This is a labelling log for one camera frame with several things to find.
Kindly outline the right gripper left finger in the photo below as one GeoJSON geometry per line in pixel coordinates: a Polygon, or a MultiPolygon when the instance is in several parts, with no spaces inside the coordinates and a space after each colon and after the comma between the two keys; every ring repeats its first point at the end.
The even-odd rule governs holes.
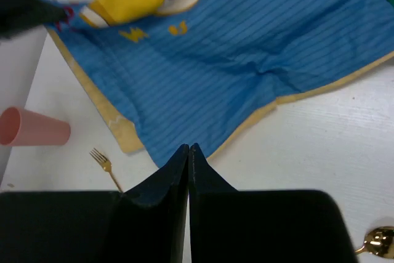
{"type": "Polygon", "coordinates": [[[188,146],[132,189],[1,194],[2,262],[180,262],[188,146]]]}

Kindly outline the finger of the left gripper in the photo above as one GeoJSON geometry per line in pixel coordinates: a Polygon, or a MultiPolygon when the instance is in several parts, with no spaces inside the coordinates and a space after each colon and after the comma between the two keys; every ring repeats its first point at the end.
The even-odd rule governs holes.
{"type": "Polygon", "coordinates": [[[64,9],[43,0],[1,0],[1,38],[10,39],[48,23],[64,21],[64,9]]]}

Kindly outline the blue and yellow cloth placemat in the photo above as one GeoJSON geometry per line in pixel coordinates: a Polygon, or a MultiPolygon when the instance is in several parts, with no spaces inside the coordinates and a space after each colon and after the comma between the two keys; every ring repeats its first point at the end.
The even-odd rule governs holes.
{"type": "Polygon", "coordinates": [[[48,31],[124,153],[212,156],[393,57],[387,0],[91,0],[48,31]]]}

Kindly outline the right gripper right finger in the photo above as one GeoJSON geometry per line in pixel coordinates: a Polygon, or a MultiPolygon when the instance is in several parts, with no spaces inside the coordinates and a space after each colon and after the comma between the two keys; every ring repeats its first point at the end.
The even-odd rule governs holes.
{"type": "Polygon", "coordinates": [[[193,262],[356,262],[336,202],[319,190],[239,191],[188,156],[193,262]]]}

